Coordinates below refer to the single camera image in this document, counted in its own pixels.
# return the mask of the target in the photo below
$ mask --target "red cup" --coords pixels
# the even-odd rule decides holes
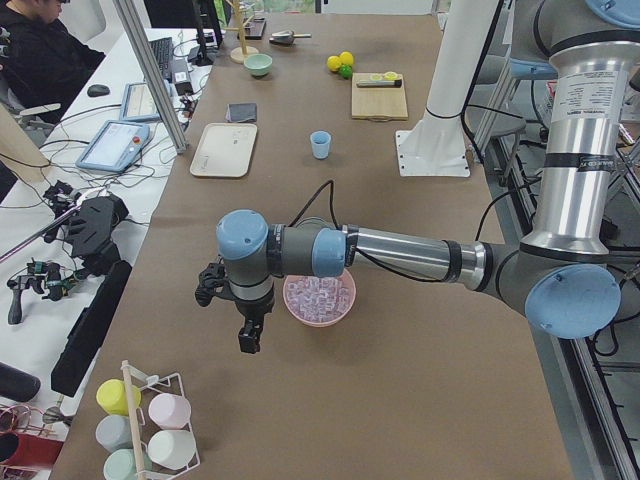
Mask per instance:
[[[26,433],[0,434],[0,465],[51,470],[63,442]]]

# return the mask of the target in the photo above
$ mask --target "black mouse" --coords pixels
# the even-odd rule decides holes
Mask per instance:
[[[95,85],[89,86],[87,89],[87,95],[90,97],[102,97],[103,95],[109,95],[111,90],[106,85],[100,85],[96,83]]]

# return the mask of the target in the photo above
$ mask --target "blue joint cap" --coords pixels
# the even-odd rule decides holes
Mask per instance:
[[[216,227],[218,251],[225,260],[246,258],[260,250],[268,233],[269,225],[258,212],[234,210]]]
[[[323,228],[313,242],[311,267],[316,277],[339,277],[344,270],[347,237],[340,230]]]
[[[586,0],[586,3],[605,22],[630,30],[640,30],[638,0]]]
[[[558,72],[546,62],[532,62],[528,60],[509,59],[511,76],[518,80],[554,80]]]
[[[562,267],[529,292],[525,315],[536,328],[556,337],[576,339],[604,328],[620,307],[615,278],[598,265]]]

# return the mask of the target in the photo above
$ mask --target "person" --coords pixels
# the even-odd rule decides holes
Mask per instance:
[[[60,121],[105,55],[69,33],[58,19],[69,0],[0,0],[0,26],[10,34],[2,74],[26,108],[60,103],[40,115]]]

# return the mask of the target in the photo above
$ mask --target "yellow mug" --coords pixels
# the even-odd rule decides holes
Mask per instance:
[[[136,402],[136,408],[140,406],[142,400],[142,394],[140,389],[133,386],[133,397]],[[107,380],[96,393],[96,400],[98,405],[107,412],[109,415],[124,415],[129,416],[129,409],[127,408],[127,394],[124,389],[124,381],[112,378]]]

